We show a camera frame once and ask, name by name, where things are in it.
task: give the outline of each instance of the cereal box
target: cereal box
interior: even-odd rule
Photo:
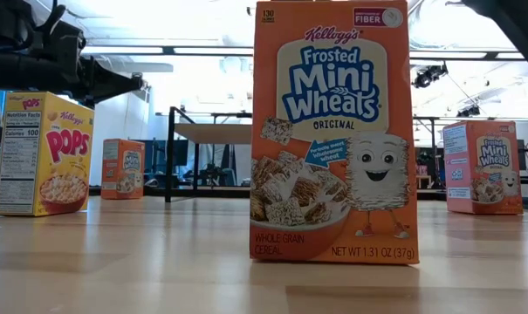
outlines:
[[[143,196],[145,144],[133,140],[103,142],[103,175],[100,197],[133,199]]]
[[[516,124],[466,121],[443,129],[448,210],[522,214]]]
[[[85,209],[93,110],[48,92],[8,94],[0,154],[0,215]]]
[[[250,256],[418,263],[405,1],[257,4]]]

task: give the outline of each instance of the table surface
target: table surface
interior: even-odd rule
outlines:
[[[418,217],[415,266],[252,262],[240,199],[0,217],[0,314],[528,313],[528,212]]]
[[[175,124],[175,132],[198,144],[250,144],[252,125]]]

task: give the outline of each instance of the frosted mini wheats logo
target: frosted mini wheats logo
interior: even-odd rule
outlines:
[[[316,26],[278,52],[278,118],[293,137],[387,129],[387,57],[360,31]]]
[[[508,146],[500,139],[484,139],[481,145],[479,163],[483,167],[491,165],[508,167],[510,165]]]
[[[138,152],[130,152],[130,151],[126,151],[124,153],[124,170],[128,170],[128,169],[133,169],[133,170],[140,170],[140,162],[141,162],[141,157],[140,157],[140,153]]]

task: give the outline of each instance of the mascot eye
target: mascot eye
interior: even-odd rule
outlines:
[[[364,150],[362,153],[360,153],[359,159],[362,162],[370,162],[374,160],[374,154],[369,150]]]
[[[387,164],[391,165],[397,161],[397,157],[395,156],[394,152],[387,151],[382,154],[382,160],[384,160],[384,162],[386,162]]]

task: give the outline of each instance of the blue banner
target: blue banner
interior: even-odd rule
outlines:
[[[500,173],[495,173],[495,174],[489,175],[489,181],[490,182],[498,182],[498,181],[501,181],[501,180],[502,180],[502,174],[500,174]]]
[[[308,164],[329,168],[330,162],[345,160],[346,156],[345,139],[329,140],[323,143],[314,140],[308,149],[305,161]]]

